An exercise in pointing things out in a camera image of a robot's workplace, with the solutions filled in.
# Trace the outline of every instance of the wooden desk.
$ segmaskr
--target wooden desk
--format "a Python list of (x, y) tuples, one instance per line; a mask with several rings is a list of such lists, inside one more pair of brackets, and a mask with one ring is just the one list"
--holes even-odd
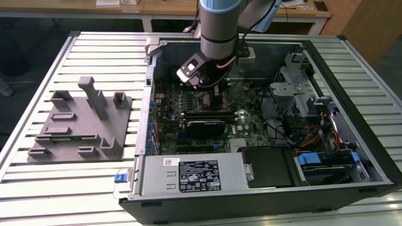
[[(142, 19), (144, 31), (152, 32), (152, 19), (192, 20), (195, 0), (142, 0), (139, 5), (96, 8), (96, 0), (0, 0), (1, 17)], [(274, 22), (313, 23), (309, 34), (319, 35), (330, 12), (318, 11), (313, 0), (309, 9), (278, 10)]]

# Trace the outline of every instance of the white table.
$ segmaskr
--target white table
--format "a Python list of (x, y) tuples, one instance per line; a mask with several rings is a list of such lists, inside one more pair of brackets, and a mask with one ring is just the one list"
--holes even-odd
[[(134, 164), (143, 93), (132, 88), (134, 84), (144, 82), (144, 45), (148, 37), (190, 36), (176, 33), (82, 32), (79, 36), (68, 37), (0, 153), (0, 221), (7, 221), (1, 226), (140, 225), (114, 198), (114, 175)], [(333, 36), (250, 34), (247, 38), (311, 40), (379, 141), (402, 168), (402, 102), (349, 42)], [(41, 165), (28, 163), (33, 136), (39, 134), (54, 107), (51, 94), (56, 89), (67, 89), (74, 96), (83, 96), (84, 92), (76, 86), (82, 75), (94, 76), (95, 87), (103, 89), (106, 96), (115, 91), (124, 91), (134, 98), (123, 160)], [(122, 184), (119, 190), (128, 192), (128, 184)], [(362, 200), (337, 211), (178, 225), (399, 226), (401, 210), (402, 195), (395, 192), (385, 197)]]

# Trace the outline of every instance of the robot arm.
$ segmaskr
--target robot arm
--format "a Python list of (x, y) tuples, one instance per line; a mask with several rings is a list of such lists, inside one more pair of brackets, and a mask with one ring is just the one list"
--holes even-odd
[(228, 74), (239, 55), (238, 25), (249, 31), (265, 32), (282, 0), (199, 0), (200, 52), (178, 70), (180, 80), (195, 89), (211, 80), (210, 74)]

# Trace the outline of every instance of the wall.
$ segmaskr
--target wall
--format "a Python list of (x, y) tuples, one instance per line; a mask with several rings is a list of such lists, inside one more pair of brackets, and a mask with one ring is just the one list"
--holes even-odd
[(342, 31), (371, 65), (402, 33), (402, 0), (362, 0)]
[(329, 19), (321, 35), (339, 35), (362, 0), (323, 0), (334, 16)]

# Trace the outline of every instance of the sticker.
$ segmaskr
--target sticker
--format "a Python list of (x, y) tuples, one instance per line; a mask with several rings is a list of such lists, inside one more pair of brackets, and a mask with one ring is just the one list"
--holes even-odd
[(220, 191), (218, 160), (179, 162), (180, 192)]
[(180, 159), (163, 159), (164, 166), (178, 166)]
[(139, 13), (138, 10), (122, 10), (123, 13)]

